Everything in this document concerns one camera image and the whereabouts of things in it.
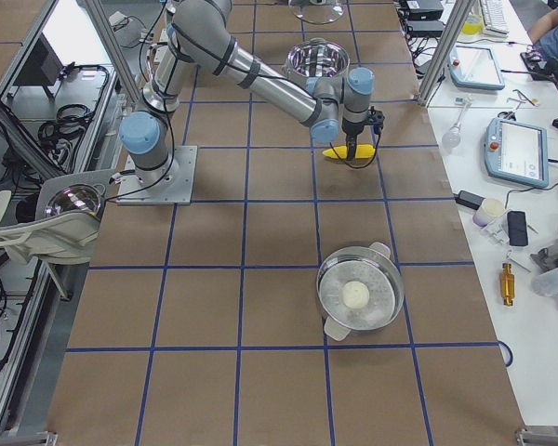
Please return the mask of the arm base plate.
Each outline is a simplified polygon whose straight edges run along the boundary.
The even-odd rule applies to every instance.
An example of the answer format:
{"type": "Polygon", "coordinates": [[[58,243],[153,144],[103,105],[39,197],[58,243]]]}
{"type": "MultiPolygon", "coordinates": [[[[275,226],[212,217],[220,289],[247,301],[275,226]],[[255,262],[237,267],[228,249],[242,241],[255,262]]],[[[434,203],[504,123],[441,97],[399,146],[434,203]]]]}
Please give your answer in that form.
{"type": "Polygon", "coordinates": [[[176,145],[173,159],[153,171],[137,168],[128,154],[125,170],[133,173],[121,177],[114,200],[122,205],[189,205],[197,153],[197,146],[176,145]]]}

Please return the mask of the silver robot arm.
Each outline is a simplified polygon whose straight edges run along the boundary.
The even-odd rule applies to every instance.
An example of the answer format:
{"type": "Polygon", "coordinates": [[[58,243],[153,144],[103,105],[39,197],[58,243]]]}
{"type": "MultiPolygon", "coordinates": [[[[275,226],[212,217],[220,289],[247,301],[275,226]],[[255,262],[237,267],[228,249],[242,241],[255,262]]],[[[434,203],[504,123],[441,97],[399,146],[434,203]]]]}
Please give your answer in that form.
{"type": "Polygon", "coordinates": [[[372,71],[360,67],[343,75],[294,81],[238,44],[227,28],[232,11],[230,1],[178,1],[168,11],[164,57],[140,91],[139,108],[119,127],[139,191],[153,195],[169,190],[178,180],[180,163],[174,148],[166,145],[166,135],[193,67],[271,103],[308,128],[315,142],[330,144],[344,135],[348,159],[353,159],[357,138],[366,127],[381,133],[384,115],[370,104],[375,86],[372,71]]]}

